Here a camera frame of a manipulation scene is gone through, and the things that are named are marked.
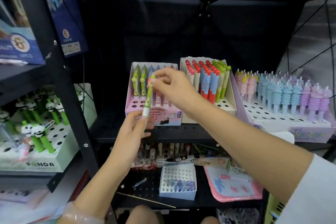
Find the shelf post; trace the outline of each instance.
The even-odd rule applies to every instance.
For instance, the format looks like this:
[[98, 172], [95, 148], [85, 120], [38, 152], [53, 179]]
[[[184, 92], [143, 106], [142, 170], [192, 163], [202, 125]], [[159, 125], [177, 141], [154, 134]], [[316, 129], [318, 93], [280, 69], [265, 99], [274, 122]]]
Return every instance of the shelf post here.
[[45, 69], [51, 74], [55, 92], [61, 99], [90, 175], [99, 170], [82, 108], [65, 65], [65, 56], [46, 0], [21, 0], [40, 51]]

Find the white sleeve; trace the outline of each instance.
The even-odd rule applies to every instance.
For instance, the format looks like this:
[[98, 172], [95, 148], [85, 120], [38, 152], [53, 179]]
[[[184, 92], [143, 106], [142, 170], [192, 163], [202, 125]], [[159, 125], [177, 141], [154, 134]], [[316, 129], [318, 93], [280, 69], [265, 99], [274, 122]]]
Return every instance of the white sleeve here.
[[313, 161], [276, 224], [336, 223], [336, 165]]

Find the wooden stick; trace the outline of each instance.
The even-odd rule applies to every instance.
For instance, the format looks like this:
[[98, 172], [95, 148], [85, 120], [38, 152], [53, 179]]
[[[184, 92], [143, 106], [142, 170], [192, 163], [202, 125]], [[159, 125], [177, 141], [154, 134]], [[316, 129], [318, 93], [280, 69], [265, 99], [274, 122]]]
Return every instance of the wooden stick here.
[[128, 196], [128, 197], [134, 197], [134, 198], [137, 198], [137, 199], [146, 200], [146, 201], [157, 203], [157, 204], [160, 204], [160, 205], [169, 206], [171, 208], [176, 208], [175, 206], [172, 206], [172, 205], [166, 205], [166, 204], [163, 204], [163, 203], [160, 203], [160, 202], [157, 202], [157, 201], [153, 201], [153, 200], [149, 200], [149, 199], [145, 199], [145, 198], [142, 198], [142, 197], [136, 197], [136, 196], [120, 193], [120, 192], [117, 192], [117, 193], [120, 194], [120, 195], [124, 195], [124, 196]]

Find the forearm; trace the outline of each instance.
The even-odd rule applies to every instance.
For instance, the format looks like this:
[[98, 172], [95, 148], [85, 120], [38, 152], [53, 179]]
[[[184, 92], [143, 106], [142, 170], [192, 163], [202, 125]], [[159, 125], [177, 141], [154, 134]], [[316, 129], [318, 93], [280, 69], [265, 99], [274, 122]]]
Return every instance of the forearm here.
[[[120, 167], [117, 166], [110, 155], [73, 204], [87, 216], [103, 220], [123, 178], [123, 170], [120, 170]], [[72, 222], [66, 218], [61, 218], [58, 223], [68, 224]]]
[[191, 113], [207, 132], [258, 180], [286, 203], [308, 169], [313, 154], [256, 129], [205, 100]]

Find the person's left hand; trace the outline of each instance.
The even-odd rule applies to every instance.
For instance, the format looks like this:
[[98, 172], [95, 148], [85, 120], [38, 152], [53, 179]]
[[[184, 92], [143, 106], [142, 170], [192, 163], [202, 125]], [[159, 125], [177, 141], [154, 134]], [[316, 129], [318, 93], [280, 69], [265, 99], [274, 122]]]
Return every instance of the person's left hand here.
[[135, 119], [141, 114], [142, 111], [135, 111], [127, 115], [109, 156], [112, 162], [118, 163], [118, 167], [120, 167], [120, 171], [123, 172], [124, 176], [127, 175], [137, 155], [141, 138], [151, 135], [150, 132], [144, 132], [144, 130], [154, 128], [153, 124], [147, 124], [154, 123], [153, 118], [148, 118], [148, 120], [145, 117]]

